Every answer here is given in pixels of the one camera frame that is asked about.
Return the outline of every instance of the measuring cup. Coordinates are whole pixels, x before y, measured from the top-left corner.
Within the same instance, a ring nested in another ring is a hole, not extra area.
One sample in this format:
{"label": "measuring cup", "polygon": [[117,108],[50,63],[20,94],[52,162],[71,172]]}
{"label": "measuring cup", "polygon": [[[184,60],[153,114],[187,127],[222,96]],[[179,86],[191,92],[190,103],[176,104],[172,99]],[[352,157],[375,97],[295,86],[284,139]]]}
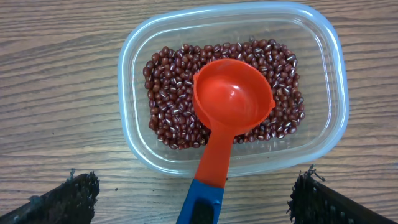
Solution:
{"label": "measuring cup", "polygon": [[275,101],[264,76],[239,60],[211,62],[193,81],[193,107],[211,135],[177,223],[191,223],[196,215],[217,223],[233,139],[264,121]]}

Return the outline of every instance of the blue handle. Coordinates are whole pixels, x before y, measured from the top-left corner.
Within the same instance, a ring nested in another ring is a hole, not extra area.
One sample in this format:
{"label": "blue handle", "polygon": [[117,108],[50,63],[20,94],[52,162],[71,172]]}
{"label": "blue handle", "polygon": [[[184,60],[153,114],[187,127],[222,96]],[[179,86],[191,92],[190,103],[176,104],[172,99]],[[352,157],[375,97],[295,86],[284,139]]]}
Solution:
{"label": "blue handle", "polygon": [[176,224],[189,224],[195,203],[205,203],[213,208],[213,224],[217,224],[223,203],[224,189],[193,180]]}

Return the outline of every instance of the wooden table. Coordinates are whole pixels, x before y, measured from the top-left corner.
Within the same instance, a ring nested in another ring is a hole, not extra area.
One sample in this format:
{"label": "wooden table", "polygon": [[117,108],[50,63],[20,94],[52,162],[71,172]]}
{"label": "wooden table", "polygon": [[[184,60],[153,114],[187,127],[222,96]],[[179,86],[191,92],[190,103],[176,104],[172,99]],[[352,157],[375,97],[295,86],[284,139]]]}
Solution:
{"label": "wooden table", "polygon": [[[151,171],[131,153],[116,64],[143,20],[211,2],[0,2],[0,215],[74,167],[101,179],[93,223],[175,223],[191,180]],[[303,3],[340,37],[351,104],[345,135],[317,169],[327,186],[398,222],[398,2]],[[286,201],[309,165],[230,179],[220,223],[290,223]]]}

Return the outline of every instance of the measuring cup handle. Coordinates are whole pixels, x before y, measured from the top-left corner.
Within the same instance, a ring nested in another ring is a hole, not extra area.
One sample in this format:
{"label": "measuring cup handle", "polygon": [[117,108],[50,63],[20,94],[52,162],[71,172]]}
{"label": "measuring cup handle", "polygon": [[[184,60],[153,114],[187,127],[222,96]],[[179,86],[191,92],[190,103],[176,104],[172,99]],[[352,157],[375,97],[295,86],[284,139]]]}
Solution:
{"label": "measuring cup handle", "polygon": [[223,202],[224,189],[193,180],[176,224],[217,224]]}
{"label": "measuring cup handle", "polygon": [[231,129],[226,126],[212,126],[214,128],[211,129],[210,139],[200,160],[195,180],[223,189],[235,133],[231,132]]}

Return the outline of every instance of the plastic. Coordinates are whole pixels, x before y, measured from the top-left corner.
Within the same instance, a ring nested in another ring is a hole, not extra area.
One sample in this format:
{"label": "plastic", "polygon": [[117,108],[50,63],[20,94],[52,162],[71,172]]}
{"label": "plastic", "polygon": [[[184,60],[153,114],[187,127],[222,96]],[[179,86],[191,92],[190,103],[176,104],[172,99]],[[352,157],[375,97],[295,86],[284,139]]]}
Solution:
{"label": "plastic", "polygon": [[221,212],[221,204],[223,203],[223,195],[224,189],[212,187],[197,180],[193,180],[184,204],[182,205],[177,224],[191,223],[192,211],[196,202],[203,202],[213,208],[213,224],[217,224]]}
{"label": "plastic", "polygon": [[283,139],[235,144],[228,177],[269,172],[309,162],[329,152],[342,137],[349,115],[343,53],[331,24],[311,7],[292,2],[250,2],[207,6],[153,17],[126,39],[118,63],[123,132],[134,155],[163,174],[193,177],[204,147],[173,151],[149,129],[142,68],[169,46],[275,39],[298,59],[306,117]]}
{"label": "plastic", "polygon": [[211,129],[195,179],[224,188],[233,139],[268,117],[275,107],[272,90],[257,69],[233,59],[205,65],[193,81],[195,113]]}

